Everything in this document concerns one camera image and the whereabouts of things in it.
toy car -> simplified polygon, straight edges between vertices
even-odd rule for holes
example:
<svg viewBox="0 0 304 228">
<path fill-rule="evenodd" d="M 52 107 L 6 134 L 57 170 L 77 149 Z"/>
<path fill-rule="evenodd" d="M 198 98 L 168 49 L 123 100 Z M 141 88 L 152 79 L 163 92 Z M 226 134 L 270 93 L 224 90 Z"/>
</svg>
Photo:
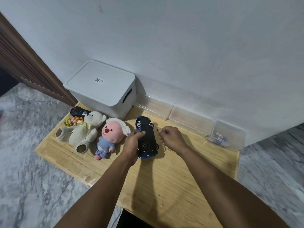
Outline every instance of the toy car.
<svg viewBox="0 0 304 228">
<path fill-rule="evenodd" d="M 85 115 L 91 113 L 91 111 L 89 110 L 85 110 L 84 108 L 81 108 L 80 106 L 75 106 L 71 109 L 70 111 L 70 114 L 73 116 L 73 117 L 78 117 L 78 118 L 81 118 L 81 117 L 84 117 Z"/>
<path fill-rule="evenodd" d="M 145 131 L 146 134 L 138 140 L 139 158 L 146 159 L 154 157 L 158 153 L 159 145 L 154 136 L 154 124 L 145 116 L 139 116 L 135 122 L 136 131 Z"/>
</svg>

wall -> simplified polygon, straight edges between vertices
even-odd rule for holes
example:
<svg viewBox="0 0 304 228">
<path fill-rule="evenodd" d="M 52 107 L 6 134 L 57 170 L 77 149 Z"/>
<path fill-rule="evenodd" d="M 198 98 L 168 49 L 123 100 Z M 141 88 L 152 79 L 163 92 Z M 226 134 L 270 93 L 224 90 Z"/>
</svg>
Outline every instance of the wall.
<svg viewBox="0 0 304 228">
<path fill-rule="evenodd" d="M 304 122 L 303 0 L 0 0 L 64 82 L 86 60 L 133 72 L 148 95 L 246 130 Z"/>
</svg>

white bunny ear hat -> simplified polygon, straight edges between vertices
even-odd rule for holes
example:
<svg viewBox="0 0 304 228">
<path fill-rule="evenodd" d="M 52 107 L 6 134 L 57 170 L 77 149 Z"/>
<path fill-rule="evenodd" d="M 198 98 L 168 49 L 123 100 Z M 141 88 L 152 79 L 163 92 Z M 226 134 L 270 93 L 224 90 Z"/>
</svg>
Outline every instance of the white bunny ear hat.
<svg viewBox="0 0 304 228">
<path fill-rule="evenodd" d="M 128 127 L 123 120 L 120 120 L 118 118 L 109 118 L 109 119 L 107 119 L 107 123 L 110 122 L 110 121 L 119 122 L 120 125 L 121 125 L 121 128 L 123 129 L 124 135 L 128 136 L 129 133 L 131 133 L 130 127 Z"/>
</svg>

blue plush outfit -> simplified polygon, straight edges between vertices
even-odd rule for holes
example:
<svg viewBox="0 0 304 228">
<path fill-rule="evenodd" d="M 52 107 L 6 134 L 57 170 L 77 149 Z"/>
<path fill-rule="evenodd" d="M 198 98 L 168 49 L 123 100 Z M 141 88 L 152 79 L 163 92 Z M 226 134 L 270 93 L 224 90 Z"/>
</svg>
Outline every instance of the blue plush outfit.
<svg viewBox="0 0 304 228">
<path fill-rule="evenodd" d="M 101 137 L 100 141 L 97 142 L 95 155 L 100 154 L 102 158 L 105 158 L 107 156 L 107 153 L 109 153 L 109 149 L 111 147 L 115 147 L 115 143 L 109 142 L 105 140 L 104 137 Z"/>
</svg>

person's right arm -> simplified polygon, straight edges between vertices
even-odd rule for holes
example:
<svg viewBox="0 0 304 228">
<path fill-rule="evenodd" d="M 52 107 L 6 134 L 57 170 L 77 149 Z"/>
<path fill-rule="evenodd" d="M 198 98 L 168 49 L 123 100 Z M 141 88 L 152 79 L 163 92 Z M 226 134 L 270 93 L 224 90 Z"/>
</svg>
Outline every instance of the person's right arm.
<svg viewBox="0 0 304 228">
<path fill-rule="evenodd" d="M 288 228 L 288 225 L 256 195 L 191 149 L 176 127 L 165 126 L 160 130 L 159 136 L 164 145 L 185 161 L 224 228 Z"/>
</svg>

